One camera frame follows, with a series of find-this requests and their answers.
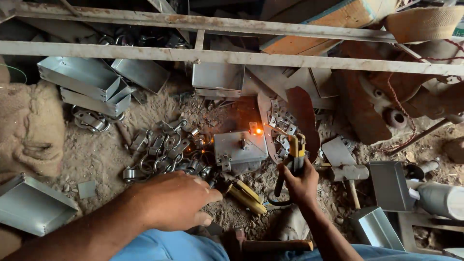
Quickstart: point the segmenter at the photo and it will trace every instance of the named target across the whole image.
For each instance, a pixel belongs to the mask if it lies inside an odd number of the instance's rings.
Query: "bolt hole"
[[[403,123],[405,121],[404,116],[399,113],[395,114],[394,118],[395,118],[395,121],[399,123]]]

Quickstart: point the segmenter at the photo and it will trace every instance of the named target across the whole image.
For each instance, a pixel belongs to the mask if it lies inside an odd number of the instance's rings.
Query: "hand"
[[[130,204],[141,212],[144,225],[162,231],[209,226],[213,218],[199,210],[222,200],[219,191],[209,189],[208,183],[182,170],[134,184],[126,193],[131,198]]]
[[[285,184],[289,190],[290,198],[300,206],[300,204],[316,204],[317,183],[319,173],[314,169],[307,157],[304,158],[303,174],[295,177],[290,170],[282,163],[277,166],[279,175],[285,178]]]

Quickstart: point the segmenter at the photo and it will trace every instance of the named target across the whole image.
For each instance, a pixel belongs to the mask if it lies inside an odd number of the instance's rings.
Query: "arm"
[[[319,174],[304,159],[304,172],[300,177],[293,176],[283,164],[278,166],[280,175],[284,175],[290,198],[301,210],[308,223],[314,241],[324,260],[362,260],[362,257],[328,220],[316,200]]]
[[[140,233],[209,226],[200,208],[222,194],[194,176],[177,171],[134,184],[118,197],[9,255],[7,260],[108,260]]]

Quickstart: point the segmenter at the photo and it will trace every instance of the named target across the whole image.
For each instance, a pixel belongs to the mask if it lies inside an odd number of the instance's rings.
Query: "dirt floor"
[[[188,90],[188,86],[189,84],[183,80],[183,77],[174,76],[158,96],[148,94],[147,104],[140,105],[133,101],[125,112],[126,119],[124,120],[130,134],[133,135],[140,128],[155,129],[156,122],[160,120],[172,122],[177,120],[180,115],[204,133],[233,131],[247,126],[248,122],[253,119],[256,121],[253,113],[249,113],[250,111],[247,110],[241,111],[239,103],[209,111],[203,98],[184,97],[180,103],[178,97],[171,97],[173,93]],[[248,110],[251,111],[256,107],[253,99],[248,100],[246,104],[249,107]],[[322,124],[319,129],[323,142],[336,135],[335,132],[329,130],[330,127],[327,125]],[[378,149],[391,146],[407,139],[407,137],[377,146],[357,144],[353,155],[358,164],[365,164],[370,160],[423,163],[438,159],[441,162],[441,167],[437,171],[431,172],[427,179],[440,183],[462,185],[463,166],[451,163],[441,151],[444,142],[460,136],[464,136],[464,126],[452,125],[442,128],[393,157],[385,156],[378,152]],[[56,181],[50,183],[56,190],[74,198],[83,214],[94,211],[121,193],[127,187],[122,182],[122,170],[127,166],[132,166],[137,161],[124,148],[122,137],[115,126],[111,126],[107,132],[94,134],[89,130],[80,129],[73,122],[70,122],[67,125],[64,149],[62,174]],[[320,168],[321,163],[322,159],[318,159],[315,163],[316,168],[321,173],[317,200],[327,217],[333,221],[346,238],[350,242],[356,243],[357,239],[347,221],[347,217],[354,212],[349,191],[341,183],[330,184],[324,168]],[[276,165],[271,160],[264,161],[258,171],[238,178],[256,193],[265,196],[274,188],[277,179]],[[95,180],[97,183],[97,196],[79,199],[77,184],[90,180]],[[361,206],[372,205],[374,202],[368,194],[369,189],[364,189],[364,187],[369,187],[369,185],[360,184],[359,186]],[[206,206],[204,211],[211,214],[214,221],[225,229],[245,227],[247,237],[250,239],[261,239],[269,236],[278,215],[282,212],[281,209],[277,209],[257,217],[230,196],[225,196],[221,202]]]

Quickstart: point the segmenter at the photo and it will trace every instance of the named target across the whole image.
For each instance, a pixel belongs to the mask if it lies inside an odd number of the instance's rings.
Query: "green wire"
[[[26,74],[25,74],[23,71],[21,71],[20,69],[14,68],[13,66],[5,65],[5,64],[0,64],[0,65],[3,65],[3,66],[6,66],[6,67],[8,67],[8,68],[12,68],[12,69],[15,69],[15,70],[20,71],[20,72],[24,75],[24,78],[26,78],[26,81],[24,82],[24,84],[27,83],[27,76],[26,76]]]

